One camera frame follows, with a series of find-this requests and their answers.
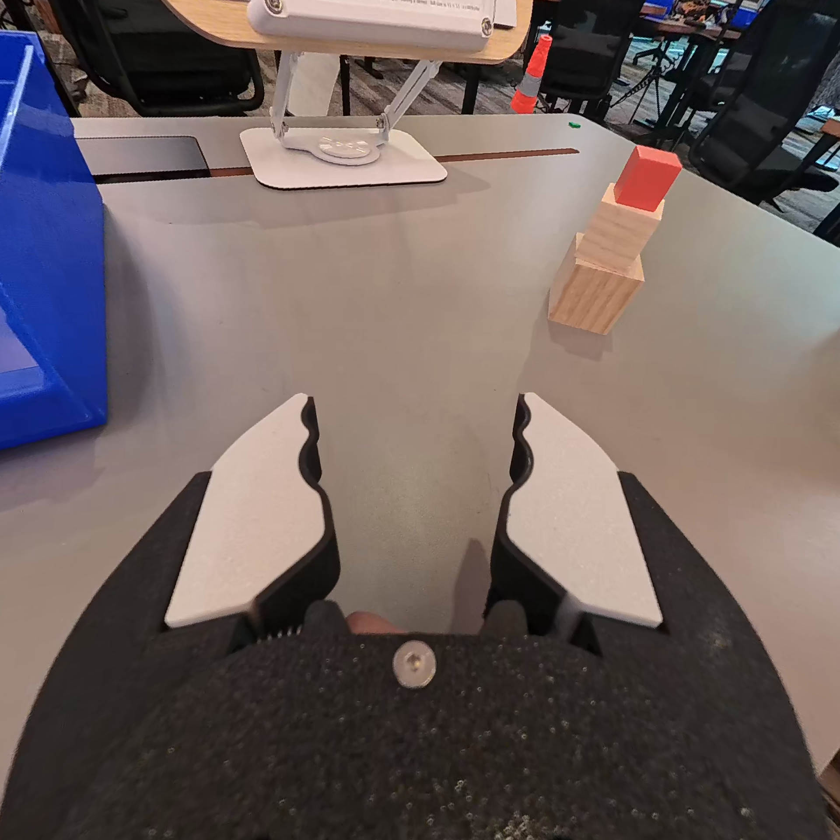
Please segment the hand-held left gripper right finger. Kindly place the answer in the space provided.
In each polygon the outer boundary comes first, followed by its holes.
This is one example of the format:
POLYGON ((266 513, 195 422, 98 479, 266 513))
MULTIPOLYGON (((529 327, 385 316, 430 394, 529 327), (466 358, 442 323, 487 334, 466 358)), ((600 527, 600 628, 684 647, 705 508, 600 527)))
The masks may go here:
POLYGON ((528 634, 581 634, 593 616, 659 629, 664 617, 607 453, 534 392, 518 396, 512 439, 489 609, 518 603, 528 634))

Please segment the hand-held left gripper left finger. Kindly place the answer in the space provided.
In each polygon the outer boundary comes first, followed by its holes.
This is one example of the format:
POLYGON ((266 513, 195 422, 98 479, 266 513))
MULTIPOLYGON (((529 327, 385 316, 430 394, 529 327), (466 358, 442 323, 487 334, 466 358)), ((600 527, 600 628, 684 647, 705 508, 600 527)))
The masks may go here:
POLYGON ((292 631, 340 576, 319 424, 298 393, 242 433, 214 464, 164 622, 170 629, 245 616, 292 631))

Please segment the large wooden cube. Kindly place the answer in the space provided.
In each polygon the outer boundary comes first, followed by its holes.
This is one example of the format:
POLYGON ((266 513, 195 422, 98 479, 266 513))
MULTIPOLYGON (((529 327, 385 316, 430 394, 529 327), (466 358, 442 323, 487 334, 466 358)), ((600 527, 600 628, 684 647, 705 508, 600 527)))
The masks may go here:
POLYGON ((623 270, 598 266, 581 255, 583 233, 576 233, 549 292, 548 320, 597 334, 608 334, 644 284, 641 256, 623 270))

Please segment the medium wooden cube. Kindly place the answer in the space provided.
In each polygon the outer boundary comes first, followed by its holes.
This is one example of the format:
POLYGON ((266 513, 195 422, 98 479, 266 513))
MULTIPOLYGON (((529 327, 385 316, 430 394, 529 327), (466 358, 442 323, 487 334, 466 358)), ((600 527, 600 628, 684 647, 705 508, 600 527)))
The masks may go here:
POLYGON ((654 211, 617 203, 610 183, 586 230, 576 240, 576 256, 591 266, 629 275, 637 268, 642 250, 665 208, 662 200, 654 211))

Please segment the blue plastic bin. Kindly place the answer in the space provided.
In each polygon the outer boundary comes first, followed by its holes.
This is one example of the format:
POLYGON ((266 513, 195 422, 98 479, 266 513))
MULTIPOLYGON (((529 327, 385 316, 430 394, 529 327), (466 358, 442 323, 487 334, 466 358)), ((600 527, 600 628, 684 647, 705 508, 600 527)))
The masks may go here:
POLYGON ((1 38, 1 448, 104 425, 104 207, 34 34, 1 38))

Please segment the red wooden cube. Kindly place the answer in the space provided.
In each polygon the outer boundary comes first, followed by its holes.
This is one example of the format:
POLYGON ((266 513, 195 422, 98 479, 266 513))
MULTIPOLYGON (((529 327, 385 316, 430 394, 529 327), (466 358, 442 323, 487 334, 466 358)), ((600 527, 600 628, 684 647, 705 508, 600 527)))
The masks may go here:
POLYGON ((620 205, 654 212, 682 168, 677 154, 637 145, 614 184, 614 200, 620 205))

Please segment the white folding stand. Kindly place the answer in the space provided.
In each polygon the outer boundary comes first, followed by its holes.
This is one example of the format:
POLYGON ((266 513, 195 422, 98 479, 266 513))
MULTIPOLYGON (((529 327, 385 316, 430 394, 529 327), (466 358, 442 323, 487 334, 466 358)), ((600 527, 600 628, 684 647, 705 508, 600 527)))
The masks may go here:
POLYGON ((409 183, 397 178, 393 161, 414 168, 419 182, 440 182, 446 173, 431 165, 424 150, 396 150, 379 160, 395 126, 429 81, 441 60, 426 58, 431 49, 456 53, 483 49, 493 34, 494 2, 448 1, 291 1, 248 2, 251 27, 262 35, 291 39, 357 40, 374 46, 407 46, 421 51, 408 80, 371 128, 351 128, 347 118, 287 116, 291 86, 301 53, 284 49, 277 70, 269 128, 239 135, 257 181, 277 190, 409 183))

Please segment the orange striped traffic cone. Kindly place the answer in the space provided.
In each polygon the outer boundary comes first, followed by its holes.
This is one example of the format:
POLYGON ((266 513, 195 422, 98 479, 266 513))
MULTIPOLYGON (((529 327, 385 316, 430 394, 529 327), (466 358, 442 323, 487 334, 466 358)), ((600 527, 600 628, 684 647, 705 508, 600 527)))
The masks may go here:
POLYGON ((543 73, 552 45, 550 35, 541 35, 535 45, 523 77, 510 102, 509 111, 515 114, 532 114, 539 97, 543 73))

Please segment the black office chair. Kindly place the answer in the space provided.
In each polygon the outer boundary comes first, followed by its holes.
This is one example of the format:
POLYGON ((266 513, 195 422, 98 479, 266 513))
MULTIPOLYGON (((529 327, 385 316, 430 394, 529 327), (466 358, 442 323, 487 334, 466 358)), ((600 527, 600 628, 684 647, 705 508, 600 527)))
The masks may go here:
POLYGON ((838 51, 838 2, 771 2, 748 31, 745 76, 689 148, 697 173, 754 204, 790 190, 829 193, 837 179, 784 150, 838 51))
POLYGON ((539 91, 547 112, 566 100, 569 113, 603 123, 643 6, 643 1, 534 3, 532 31, 549 22, 552 38, 539 91))
POLYGON ((140 116, 243 116, 265 87, 252 49, 199 35, 161 1, 52 1, 93 84, 140 116))

